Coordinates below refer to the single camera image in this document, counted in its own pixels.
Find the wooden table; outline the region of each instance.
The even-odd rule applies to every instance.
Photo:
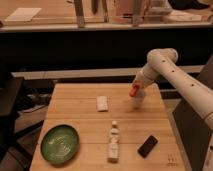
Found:
[[[146,89],[140,109],[133,109],[130,84],[57,84],[36,147],[31,171],[182,171],[184,164],[164,103],[156,84]],[[96,97],[108,97],[108,112],[97,112]],[[120,129],[119,162],[107,162],[112,120]],[[40,152],[45,133],[59,124],[76,128],[80,136],[77,155],[60,168],[46,162]],[[149,135],[158,144],[146,159],[137,149]]]
[[[83,0],[83,8],[86,23],[94,27],[116,28],[118,21],[122,18],[116,17],[116,4],[114,0],[107,0],[109,23],[104,23],[104,12],[101,1],[98,12],[94,15],[91,10],[91,0]],[[18,7],[41,8],[41,11],[33,17],[32,21],[5,21]],[[212,14],[210,9],[189,10],[193,14],[200,14],[206,19]],[[67,0],[1,0],[0,1],[0,20],[4,26],[23,26],[23,25],[51,25],[51,24],[76,24],[76,14],[74,5]]]

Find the plate rim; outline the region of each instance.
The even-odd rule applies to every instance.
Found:
[[[44,140],[46,139],[46,137],[48,136],[48,134],[50,134],[51,131],[53,131],[54,129],[57,129],[57,128],[59,128],[59,127],[64,127],[64,126],[65,126],[65,127],[68,127],[68,128],[71,128],[72,130],[75,131],[75,133],[76,133],[76,135],[77,135],[77,141],[78,141],[78,143],[77,143],[77,148],[76,148],[76,151],[73,153],[73,155],[72,155],[69,159],[67,159],[67,160],[65,160],[65,161],[63,161],[63,162],[61,162],[61,163],[54,163],[54,162],[48,160],[48,159],[45,157],[45,155],[44,155],[44,153],[43,153],[43,150],[42,150],[42,146],[43,146],[43,144],[44,144]],[[71,125],[68,125],[68,124],[59,124],[59,125],[56,125],[56,126],[50,128],[50,129],[45,133],[45,135],[44,135],[44,137],[42,138],[42,141],[41,141],[40,151],[41,151],[42,157],[43,157],[47,162],[51,163],[52,165],[62,165],[62,164],[64,164],[64,163],[66,163],[67,161],[71,160],[71,158],[73,158],[73,157],[75,156],[75,154],[77,153],[77,151],[78,151],[78,149],[79,149],[79,145],[80,145],[80,143],[79,143],[79,135],[78,135],[77,130],[76,130],[73,126],[71,126]]]

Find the white eraser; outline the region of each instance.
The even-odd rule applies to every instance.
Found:
[[[99,112],[108,111],[107,97],[106,96],[98,96],[97,97],[97,110]]]

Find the wood grain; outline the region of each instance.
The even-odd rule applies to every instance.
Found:
[[[185,170],[156,84],[146,89],[141,108],[134,110],[128,92],[130,84],[57,84],[41,130],[31,171],[183,171]],[[108,96],[108,112],[97,112],[96,97]],[[119,162],[107,162],[109,131],[116,119],[120,130]],[[45,161],[40,152],[44,135],[53,127],[73,126],[80,148],[73,160],[61,167]],[[137,149],[150,136],[158,144],[146,159]]]

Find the black chair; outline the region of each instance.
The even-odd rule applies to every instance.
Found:
[[[29,159],[29,165],[24,168],[24,170],[28,170],[32,154],[18,143],[18,139],[42,126],[43,121],[19,132],[14,132],[16,119],[19,117],[18,111],[35,106],[25,92],[24,78],[13,77],[0,62],[0,162],[8,149],[14,147],[24,157]]]

